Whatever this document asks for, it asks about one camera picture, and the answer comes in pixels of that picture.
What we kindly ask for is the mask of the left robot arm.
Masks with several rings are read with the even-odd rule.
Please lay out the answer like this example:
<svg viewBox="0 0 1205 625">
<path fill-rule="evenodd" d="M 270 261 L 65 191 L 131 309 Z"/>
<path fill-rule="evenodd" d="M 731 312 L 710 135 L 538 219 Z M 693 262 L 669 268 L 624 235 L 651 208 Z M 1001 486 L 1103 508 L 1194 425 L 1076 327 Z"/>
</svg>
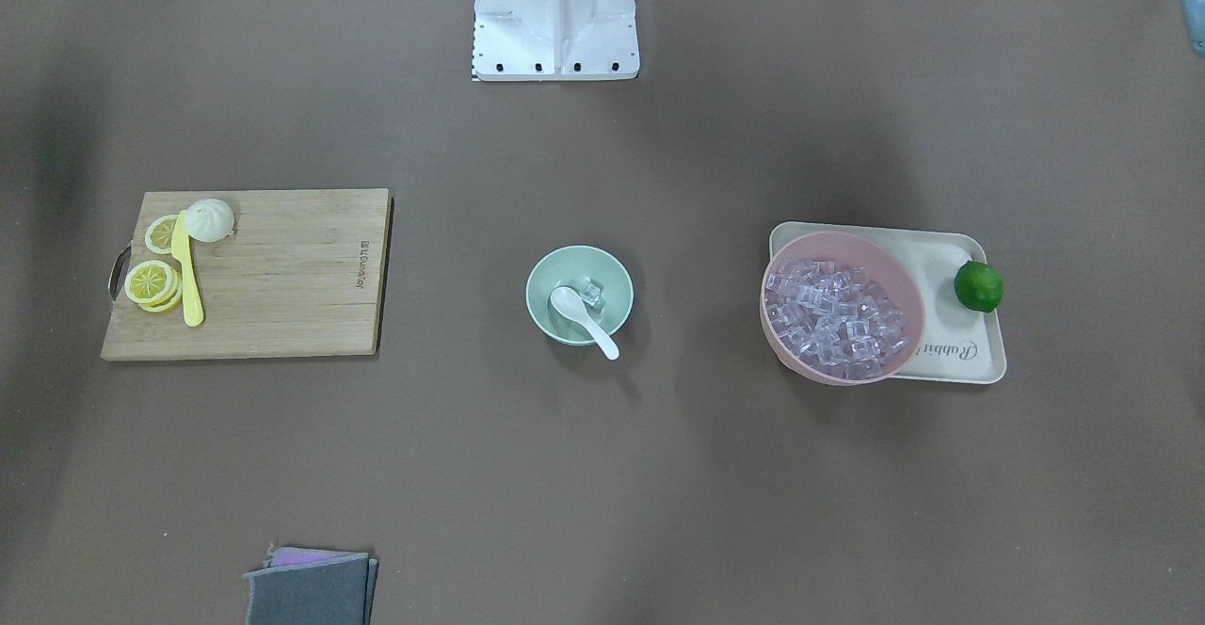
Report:
<svg viewBox="0 0 1205 625">
<path fill-rule="evenodd" d="M 1180 0 L 1189 51 L 1197 58 L 1205 57 L 1205 0 Z"/>
</svg>

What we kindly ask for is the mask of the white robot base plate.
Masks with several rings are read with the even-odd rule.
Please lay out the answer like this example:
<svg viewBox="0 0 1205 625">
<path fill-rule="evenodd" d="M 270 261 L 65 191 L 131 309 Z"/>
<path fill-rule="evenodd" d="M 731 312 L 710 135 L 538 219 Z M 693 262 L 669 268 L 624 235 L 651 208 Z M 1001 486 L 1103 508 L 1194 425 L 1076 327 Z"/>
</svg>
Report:
<svg viewBox="0 0 1205 625">
<path fill-rule="evenodd" d="M 640 67 L 635 0 L 474 0 L 476 81 L 634 79 Z"/>
</svg>

